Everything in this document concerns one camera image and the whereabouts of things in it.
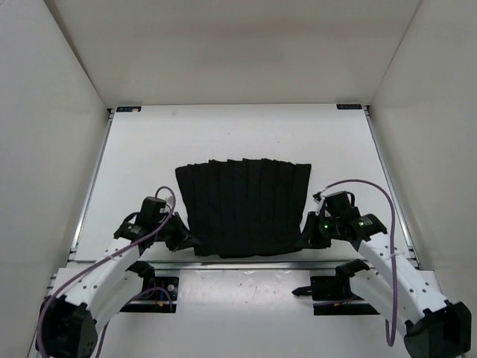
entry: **white wall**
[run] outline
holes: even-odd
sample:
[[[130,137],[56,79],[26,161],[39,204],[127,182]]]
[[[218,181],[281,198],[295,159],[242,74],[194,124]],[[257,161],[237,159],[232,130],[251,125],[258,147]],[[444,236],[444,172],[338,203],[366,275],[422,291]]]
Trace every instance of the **white wall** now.
[[[107,106],[369,104],[419,0],[46,0]]]
[[[107,111],[41,0],[0,1],[0,357],[26,357]]]
[[[424,0],[371,107],[418,254],[474,313],[476,14],[475,0]]]

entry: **white platform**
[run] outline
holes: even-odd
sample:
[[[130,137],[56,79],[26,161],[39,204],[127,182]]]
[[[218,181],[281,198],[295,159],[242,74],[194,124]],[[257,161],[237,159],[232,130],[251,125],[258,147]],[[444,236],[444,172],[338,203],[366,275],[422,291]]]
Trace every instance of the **white platform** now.
[[[61,268],[55,287],[80,268]],[[434,273],[423,272],[437,286]],[[408,357],[402,338],[389,348],[380,315],[314,316],[310,298],[291,291],[309,271],[180,272],[175,314],[120,313],[101,358]],[[32,351],[29,358],[38,358]]]
[[[388,189],[363,110],[337,110],[334,104],[145,106],[138,113],[114,115],[75,259],[98,259],[122,219],[137,211],[144,197],[153,195],[161,185],[176,192],[176,211],[186,222],[186,208],[174,173],[178,166],[242,158],[311,163],[303,218],[316,209],[312,194],[334,181],[366,179]],[[374,213],[390,227],[389,206],[379,191],[364,184],[336,188],[342,189],[356,194],[363,214]],[[396,243],[408,255],[399,225]],[[326,250],[253,257],[247,261],[330,261],[355,257],[358,254],[351,245],[333,242]],[[147,250],[143,259],[219,260],[217,256],[197,258],[192,249],[171,253],[163,243]]]

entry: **white enclosure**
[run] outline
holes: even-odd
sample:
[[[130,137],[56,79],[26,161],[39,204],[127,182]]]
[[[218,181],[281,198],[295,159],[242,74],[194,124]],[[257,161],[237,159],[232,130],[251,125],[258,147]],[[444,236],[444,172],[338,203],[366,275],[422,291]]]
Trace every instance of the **white enclosure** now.
[[[175,179],[177,167],[242,158],[311,163],[302,228],[307,212],[317,207],[312,195],[328,184],[358,178],[388,190],[363,110],[338,110],[334,104],[146,106],[140,112],[114,115],[75,259],[98,259],[122,219],[137,211],[142,200],[159,186],[168,185],[177,193],[177,212],[186,222],[186,208]],[[381,192],[361,183],[344,184],[335,190],[341,189],[356,195],[363,214],[374,213],[390,227],[390,208]],[[408,255],[403,232],[397,226],[397,247]],[[355,257],[359,255],[349,243],[334,241],[326,250],[247,261],[336,261]],[[143,259],[220,260],[217,256],[197,258],[192,249],[170,252],[162,242],[147,250]]]
[[[0,1],[0,357],[26,357],[107,111],[39,0]]]
[[[309,194],[350,177],[391,191],[374,140],[384,149],[422,267],[435,270],[443,293],[475,314],[476,14],[476,0],[0,0],[0,357],[27,356],[48,279],[66,266],[75,233],[78,252],[70,257],[81,263],[70,268],[95,260],[121,219],[159,185],[178,193],[176,167],[213,157],[270,157],[311,163]],[[375,137],[363,111],[338,113],[323,103],[370,104]],[[129,104],[143,111],[116,114],[94,181],[108,129],[105,109]],[[389,227],[386,201],[375,189],[346,189],[356,193],[363,213]],[[307,202],[306,211],[312,208]],[[178,210],[185,219],[180,198]],[[398,225],[397,246],[412,257],[407,244]],[[279,271],[283,263],[329,267],[355,256],[349,245],[334,242],[329,250],[241,264]],[[163,244],[145,258],[195,263],[193,269],[218,259],[198,259],[190,250],[172,254]],[[259,266],[266,260],[272,266]],[[60,280],[71,274],[64,270]],[[184,332],[193,337],[196,327],[206,337],[202,321],[214,322],[198,297],[207,292],[193,284],[200,272],[183,274],[193,290],[181,298],[176,317],[190,313],[182,318],[190,323]],[[263,275],[257,282],[272,280]],[[288,289],[306,278],[293,271],[282,283]],[[376,317],[309,319],[317,334],[296,335],[290,351],[259,349],[253,330],[244,333],[246,342],[234,340],[235,330],[249,328],[246,318],[266,332],[264,343],[296,333],[289,309],[302,317],[300,303],[282,295],[264,308],[257,300],[250,313],[236,302],[244,316],[236,327],[210,332],[221,345],[201,346],[197,358],[223,357],[227,347],[259,357],[373,357],[373,349],[378,357],[406,357],[399,340],[394,350],[385,347]],[[275,316],[283,323],[267,331]],[[173,317],[114,318],[102,358],[160,354],[159,335],[147,340],[139,326],[167,336],[170,356],[193,357],[162,320],[179,329]],[[350,327],[359,337],[336,344]],[[114,344],[127,334],[134,339]],[[474,351],[467,358],[477,357]]]
[[[419,0],[46,0],[108,107],[369,104]]]

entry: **black cloth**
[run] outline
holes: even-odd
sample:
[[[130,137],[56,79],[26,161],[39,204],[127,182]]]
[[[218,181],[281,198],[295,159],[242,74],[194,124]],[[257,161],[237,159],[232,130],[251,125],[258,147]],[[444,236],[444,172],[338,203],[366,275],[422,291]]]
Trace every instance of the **black cloth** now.
[[[198,256],[272,256],[299,251],[311,164],[228,160],[183,166],[176,179]]]

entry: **purple cable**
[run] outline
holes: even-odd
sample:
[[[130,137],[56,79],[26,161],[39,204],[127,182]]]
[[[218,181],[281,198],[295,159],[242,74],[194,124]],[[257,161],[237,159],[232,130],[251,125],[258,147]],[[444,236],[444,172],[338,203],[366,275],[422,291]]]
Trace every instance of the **purple cable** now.
[[[138,295],[134,296],[133,298],[131,298],[127,304],[130,304],[132,301],[134,300],[137,300],[138,298],[142,297],[143,295],[145,295],[146,293],[149,293],[149,292],[153,292],[153,291],[161,291],[165,294],[165,296],[167,297],[168,301],[169,301],[169,307],[171,308],[171,312],[172,312],[172,298],[171,296],[169,295],[169,292],[167,292],[166,290],[164,290],[162,287],[152,287],[150,289],[145,289],[144,291],[142,291],[141,293],[139,293]],[[109,325],[110,323],[106,323],[106,325],[104,326],[103,328],[103,332],[101,333],[101,338],[99,339],[99,343],[98,343],[98,350],[96,351],[96,355],[95,355],[95,358],[99,358],[100,354],[101,354],[101,351],[103,350],[103,344],[104,344],[104,337],[106,337],[106,330],[107,330],[107,326]]]
[[[391,247],[391,271],[393,276],[393,314],[391,319],[391,334],[389,332],[389,321],[386,320],[386,341],[388,342],[388,346],[394,346],[394,341],[396,339],[396,329],[397,329],[397,265],[396,265],[396,256],[394,251],[394,231],[396,229],[396,210],[394,209],[393,200],[389,196],[389,194],[378,184],[373,183],[372,181],[362,180],[362,179],[346,179],[340,180],[333,184],[328,185],[325,190],[337,186],[343,183],[364,183],[367,185],[374,186],[380,192],[384,194],[386,199],[388,200],[389,207],[391,208],[391,230],[389,233],[390,237],[390,247]]]
[[[57,289],[55,292],[53,292],[53,294],[51,294],[51,296],[48,298],[48,300],[46,300],[45,302],[45,306],[43,306],[43,309],[40,313],[40,317],[38,318],[38,325],[37,325],[37,343],[38,343],[38,351],[40,352],[40,354],[43,356],[43,358],[49,358],[48,354],[46,353],[46,349],[45,349],[45,345],[43,344],[43,333],[42,333],[42,327],[43,327],[43,322],[45,321],[45,315],[46,315],[46,311],[48,310],[48,308],[51,306],[51,304],[53,303],[53,300],[66,288],[68,287],[69,285],[71,285],[73,282],[75,282],[76,280],[79,280],[80,278],[82,278],[85,274],[88,274],[90,273],[91,271],[97,269],[99,266],[102,266],[103,264],[107,263],[108,261],[110,261],[113,257],[117,257],[121,254],[123,254],[124,252],[126,252],[127,250],[130,250],[131,248],[133,248],[134,246],[137,246],[139,245],[141,242],[144,242],[145,240],[147,239],[150,239],[151,237],[153,237],[154,235],[156,235],[157,233],[159,233],[162,228],[165,226],[165,224],[167,224],[167,222],[171,219],[172,217],[172,214],[174,213],[174,210],[175,210],[175,207],[176,207],[176,195],[174,194],[174,192],[172,191],[171,188],[169,188],[168,186],[161,186],[157,191],[156,191],[156,197],[157,197],[157,194],[159,193],[159,191],[161,191],[162,189],[166,189],[168,190],[170,193],[171,193],[171,196],[172,196],[172,208],[171,210],[169,211],[169,214],[165,217],[165,220],[159,225],[159,227],[154,230],[153,232],[145,235],[144,237],[142,237],[141,239],[131,243],[130,245],[116,251],[114,254],[112,254],[111,256],[108,256],[108,257],[105,257],[104,259],[101,259],[95,263],[93,263],[90,267],[88,268],[85,268],[82,272],[80,272],[79,274],[76,274],[75,276],[73,276],[72,278],[70,278],[68,281],[66,281],[59,289]]]

